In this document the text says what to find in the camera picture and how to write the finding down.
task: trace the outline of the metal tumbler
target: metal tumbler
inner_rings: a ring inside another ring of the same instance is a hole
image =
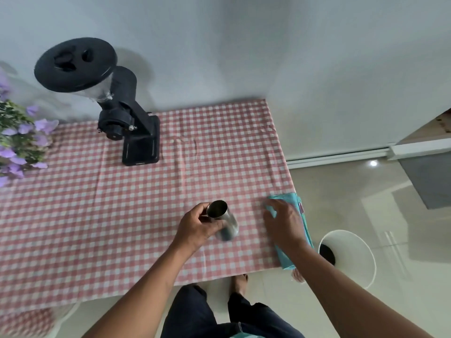
[[[223,200],[215,200],[206,208],[206,215],[211,221],[222,219],[227,225],[216,233],[216,237],[221,241],[231,241],[238,234],[238,223],[229,211],[227,203]]]

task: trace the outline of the person's left hand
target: person's left hand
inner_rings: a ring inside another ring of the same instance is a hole
[[[193,255],[211,235],[221,230],[226,224],[223,220],[216,220],[211,223],[208,217],[202,216],[206,214],[206,208],[209,204],[197,204],[180,221],[171,245],[186,252],[187,258]]]

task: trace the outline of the person's leg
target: person's leg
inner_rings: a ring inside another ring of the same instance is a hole
[[[206,292],[197,285],[183,286],[166,316],[161,338],[183,338],[215,326],[213,311],[206,303]]]
[[[276,337],[303,338],[301,332],[280,318],[271,308],[257,302],[251,305],[244,297],[247,275],[232,278],[231,295],[228,303],[231,322],[251,324]]]

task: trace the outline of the tiled floor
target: tiled floor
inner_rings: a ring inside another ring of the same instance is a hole
[[[371,167],[357,161],[295,169],[291,175],[313,241],[318,243],[334,229],[359,235],[377,264],[369,291],[435,337],[448,337],[451,208],[427,210],[397,162],[380,160]],[[217,321],[227,322],[229,280],[201,286]],[[338,337],[309,286],[293,281],[289,272],[251,274],[247,298],[266,303],[307,338]],[[58,338],[81,337],[115,301],[83,303],[63,324]]]

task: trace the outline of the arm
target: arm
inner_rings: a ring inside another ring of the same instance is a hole
[[[208,204],[198,204],[185,214],[169,248],[83,338],[155,336],[177,274],[191,255],[224,225],[223,221],[201,223],[200,216]]]
[[[265,225],[273,239],[307,281],[342,338],[431,338],[424,330],[361,288],[315,252],[305,240],[295,209],[268,200],[277,216],[265,210]]]

